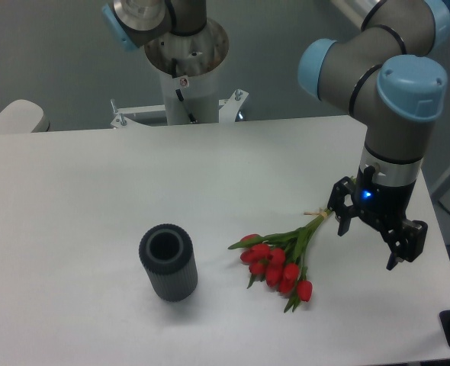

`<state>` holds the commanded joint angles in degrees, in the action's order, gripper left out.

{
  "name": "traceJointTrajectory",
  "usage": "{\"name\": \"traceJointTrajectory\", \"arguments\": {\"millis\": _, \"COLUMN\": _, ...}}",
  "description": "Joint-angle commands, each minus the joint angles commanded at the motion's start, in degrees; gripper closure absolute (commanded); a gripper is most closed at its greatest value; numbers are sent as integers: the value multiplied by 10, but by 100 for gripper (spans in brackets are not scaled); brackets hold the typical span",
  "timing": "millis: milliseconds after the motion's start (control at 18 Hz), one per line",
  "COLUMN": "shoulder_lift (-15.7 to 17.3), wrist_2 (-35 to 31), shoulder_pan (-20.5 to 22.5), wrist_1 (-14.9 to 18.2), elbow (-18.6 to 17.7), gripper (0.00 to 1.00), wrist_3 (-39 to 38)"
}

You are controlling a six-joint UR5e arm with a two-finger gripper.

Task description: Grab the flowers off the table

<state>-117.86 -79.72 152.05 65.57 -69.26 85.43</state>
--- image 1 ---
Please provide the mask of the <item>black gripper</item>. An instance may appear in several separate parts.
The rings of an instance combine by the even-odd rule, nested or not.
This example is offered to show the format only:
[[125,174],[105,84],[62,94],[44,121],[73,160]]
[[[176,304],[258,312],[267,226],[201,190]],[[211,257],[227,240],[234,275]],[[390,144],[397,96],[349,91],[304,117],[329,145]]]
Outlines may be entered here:
[[[356,183],[353,178],[343,177],[334,184],[327,208],[335,214],[339,228],[337,234],[345,235],[351,219],[360,218],[372,227],[378,227],[382,239],[391,251],[386,269],[394,269],[398,263],[413,262],[424,249],[428,224],[421,220],[406,219],[415,183],[389,187],[374,183],[373,168],[366,168],[368,175],[358,170]],[[346,198],[354,194],[354,204],[347,205]]]

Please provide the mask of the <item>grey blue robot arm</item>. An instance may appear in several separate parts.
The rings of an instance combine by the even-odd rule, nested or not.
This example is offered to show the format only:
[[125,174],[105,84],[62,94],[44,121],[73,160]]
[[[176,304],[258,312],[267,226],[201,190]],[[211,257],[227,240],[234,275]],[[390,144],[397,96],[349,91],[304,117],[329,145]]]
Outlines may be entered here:
[[[203,1],[112,1],[102,16],[126,50],[144,49],[160,72],[169,124],[218,122],[214,73],[229,39],[207,16]],[[387,263],[411,262],[423,251],[427,225],[406,209],[434,123],[442,113],[447,75],[429,53],[450,32],[441,1],[376,1],[365,10],[360,34],[346,43],[313,42],[297,69],[303,90],[345,111],[367,128],[356,178],[343,178],[327,204],[339,221],[381,234]]]

